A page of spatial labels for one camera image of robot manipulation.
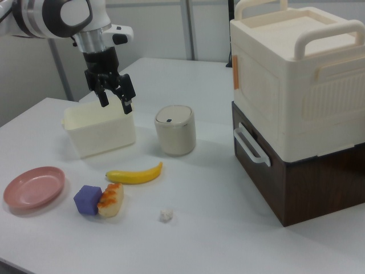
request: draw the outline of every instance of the white container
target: white container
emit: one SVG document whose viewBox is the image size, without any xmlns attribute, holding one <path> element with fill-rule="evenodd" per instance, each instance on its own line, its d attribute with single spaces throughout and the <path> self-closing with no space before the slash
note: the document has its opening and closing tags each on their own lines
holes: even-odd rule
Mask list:
<svg viewBox="0 0 365 274">
<path fill-rule="evenodd" d="M 99 101 L 70 107 L 64 111 L 62 123 L 81 158 L 136 141 L 132 112 L 124 114 L 116 96 L 109 98 L 106 107 Z"/>
<path fill-rule="evenodd" d="M 294 162 L 365 142 L 365 26 L 312 7 L 230 23 L 234 102 Z"/>
<path fill-rule="evenodd" d="M 164 107 L 156 115 L 155 126 L 161 148 L 167 155 L 181 156 L 194 149 L 195 119 L 190 107 Z"/>
</svg>

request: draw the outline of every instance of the bread roll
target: bread roll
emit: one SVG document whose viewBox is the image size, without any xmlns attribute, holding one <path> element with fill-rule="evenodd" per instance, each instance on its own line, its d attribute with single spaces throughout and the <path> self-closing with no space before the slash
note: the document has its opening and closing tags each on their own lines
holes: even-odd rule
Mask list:
<svg viewBox="0 0 365 274">
<path fill-rule="evenodd" d="M 117 215 L 123 202 L 123 197 L 122 184 L 109 184 L 98 202 L 99 214 L 104 217 Z"/>
</svg>

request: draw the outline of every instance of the box handle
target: box handle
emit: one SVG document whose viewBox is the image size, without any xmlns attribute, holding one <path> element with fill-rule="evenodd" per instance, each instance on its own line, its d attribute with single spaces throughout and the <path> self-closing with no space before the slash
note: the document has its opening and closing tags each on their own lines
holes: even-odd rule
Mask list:
<svg viewBox="0 0 365 274">
<path fill-rule="evenodd" d="M 306 46 L 309 42 L 346 33 L 356 33 L 355 45 L 364 45 L 365 25 L 361 21 L 350 20 L 345 23 L 333 23 L 301 34 L 295 43 L 294 58 L 296 60 L 304 58 Z"/>
<path fill-rule="evenodd" d="M 234 20 L 242 20 L 242 12 L 247 7 L 258 6 L 276 0 L 240 0 L 234 9 Z M 287 10 L 287 0 L 280 0 L 280 9 Z"/>
<path fill-rule="evenodd" d="M 260 157 L 256 157 L 253 155 L 253 153 L 250 151 L 248 146 L 245 144 L 245 142 L 240 137 L 239 133 L 241 133 L 246 140 L 250 143 L 250 145 L 256 150 L 257 154 L 260 155 Z M 237 142 L 241 145 L 241 147 L 244 149 L 244 151 L 247 153 L 248 157 L 252 160 L 254 163 L 265 163 L 268 167 L 271 166 L 270 159 L 268 155 L 262 150 L 262 148 L 259 146 L 259 144 L 252 138 L 250 133 L 247 131 L 247 129 L 244 127 L 242 123 L 239 123 L 238 128 L 236 128 L 233 131 L 233 135 Z"/>
</svg>

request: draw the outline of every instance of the gray floor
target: gray floor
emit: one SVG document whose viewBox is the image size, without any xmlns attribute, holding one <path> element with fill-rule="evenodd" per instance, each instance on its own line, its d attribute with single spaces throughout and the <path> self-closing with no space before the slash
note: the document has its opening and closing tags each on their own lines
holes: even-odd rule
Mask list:
<svg viewBox="0 0 365 274">
<path fill-rule="evenodd" d="M 26 273 L 14 267 L 11 267 L 7 264 L 4 264 L 0 261 L 0 274 L 26 274 Z"/>
</svg>

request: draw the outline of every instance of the toy banana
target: toy banana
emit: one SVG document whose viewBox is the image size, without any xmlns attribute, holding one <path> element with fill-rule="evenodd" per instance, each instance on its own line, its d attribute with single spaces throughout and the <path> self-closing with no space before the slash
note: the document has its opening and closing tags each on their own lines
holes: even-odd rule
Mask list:
<svg viewBox="0 0 365 274">
<path fill-rule="evenodd" d="M 161 174 L 162 162 L 156 167 L 144 171 L 110 170 L 106 177 L 113 183 L 143 184 L 157 178 Z"/>
</svg>

